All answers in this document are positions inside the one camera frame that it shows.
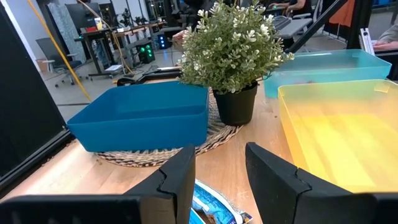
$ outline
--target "computer monitor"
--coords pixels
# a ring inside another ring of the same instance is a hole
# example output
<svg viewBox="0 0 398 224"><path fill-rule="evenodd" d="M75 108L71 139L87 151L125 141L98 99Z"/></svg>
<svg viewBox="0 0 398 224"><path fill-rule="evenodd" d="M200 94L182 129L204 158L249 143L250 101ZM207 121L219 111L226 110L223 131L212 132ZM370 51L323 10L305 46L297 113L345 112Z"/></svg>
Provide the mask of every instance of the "computer monitor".
<svg viewBox="0 0 398 224"><path fill-rule="evenodd" d="M85 3L88 7L101 15L100 6L98 3ZM94 27L95 16L82 4L66 4L69 15L78 30L80 35L80 28Z"/></svg>

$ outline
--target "plastic bin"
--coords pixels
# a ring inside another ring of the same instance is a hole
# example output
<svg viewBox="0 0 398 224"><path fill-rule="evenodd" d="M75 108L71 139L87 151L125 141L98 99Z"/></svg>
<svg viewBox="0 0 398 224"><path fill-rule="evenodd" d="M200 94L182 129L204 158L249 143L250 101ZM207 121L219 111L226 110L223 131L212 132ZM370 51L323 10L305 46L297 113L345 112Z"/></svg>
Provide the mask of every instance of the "plastic bin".
<svg viewBox="0 0 398 224"><path fill-rule="evenodd" d="M264 81L264 88L266 96L276 98L282 85L383 79L390 69L390 63L363 50L298 53Z"/></svg>
<svg viewBox="0 0 398 224"><path fill-rule="evenodd" d="M112 88L68 121L89 152L199 146L206 141L208 89L163 82Z"/></svg>
<svg viewBox="0 0 398 224"><path fill-rule="evenodd" d="M280 117L294 164L354 193L398 191L398 86L287 85Z"/></svg>

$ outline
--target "gray floor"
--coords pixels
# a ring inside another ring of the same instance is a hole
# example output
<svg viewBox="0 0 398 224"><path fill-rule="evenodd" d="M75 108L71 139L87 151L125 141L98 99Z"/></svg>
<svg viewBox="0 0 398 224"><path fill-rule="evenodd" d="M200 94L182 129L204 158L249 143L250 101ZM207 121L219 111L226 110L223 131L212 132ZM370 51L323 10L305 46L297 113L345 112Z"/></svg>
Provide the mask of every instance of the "gray floor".
<svg viewBox="0 0 398 224"><path fill-rule="evenodd" d="M374 13L372 15L369 30L371 33L372 39L377 39L385 30L390 27L392 13L388 11L381 11L379 13ZM336 40L331 38L327 34L324 35L316 35L312 37L304 47L302 47L299 52L305 51L321 51L321 50L340 50L345 49L346 44L344 41ZM155 52L156 60L151 62L150 64L143 65L136 70L136 73L143 73L148 71L148 69L153 68L153 65L158 67L169 67L175 65L178 59L181 58L181 53L175 50L173 47L166 50L158 50ZM86 65L81 66L77 70L77 75L83 76L81 82L90 95L91 99L99 97L106 90L115 87L112 79L109 77L94 77L93 81L86 80L85 77L89 73L95 73L96 69L93 62L87 63ZM121 76L118 75L114 77L114 80L117 80ZM89 101L81 92L78 85L71 85L69 80L65 79L65 83L57 82L61 78L61 76L57 76L52 73L43 73L43 80L45 80L45 84L49 89L54 102L57 105L65 105L65 104L79 104L79 103L88 103ZM82 110L85 106L58 106L63 118L65 121L68 121L72 116L77 114L80 110Z"/></svg>

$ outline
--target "red object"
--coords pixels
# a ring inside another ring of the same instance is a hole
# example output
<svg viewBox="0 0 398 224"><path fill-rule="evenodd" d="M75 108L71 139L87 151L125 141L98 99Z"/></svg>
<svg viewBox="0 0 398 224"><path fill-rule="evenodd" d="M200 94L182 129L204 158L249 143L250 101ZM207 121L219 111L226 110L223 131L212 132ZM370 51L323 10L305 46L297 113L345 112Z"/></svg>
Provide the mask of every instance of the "red object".
<svg viewBox="0 0 398 224"><path fill-rule="evenodd" d="M92 31L96 31L96 30L97 30L97 27L87 27L86 28L87 32L92 32Z"/></svg>

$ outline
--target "person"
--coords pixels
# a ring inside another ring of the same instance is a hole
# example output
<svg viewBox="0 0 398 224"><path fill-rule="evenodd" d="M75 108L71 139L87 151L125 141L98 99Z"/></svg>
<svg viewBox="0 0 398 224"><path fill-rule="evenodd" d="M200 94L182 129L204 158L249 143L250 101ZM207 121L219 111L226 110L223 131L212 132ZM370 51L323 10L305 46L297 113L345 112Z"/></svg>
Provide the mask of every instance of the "person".
<svg viewBox="0 0 398 224"><path fill-rule="evenodd" d="M393 25L385 31L376 43L373 43L374 50L398 49L398 24Z"/></svg>
<svg viewBox="0 0 398 224"><path fill-rule="evenodd" d="M269 7L284 7L286 12L292 11L293 16L310 13L312 15L311 0L290 0L288 3L272 3Z"/></svg>

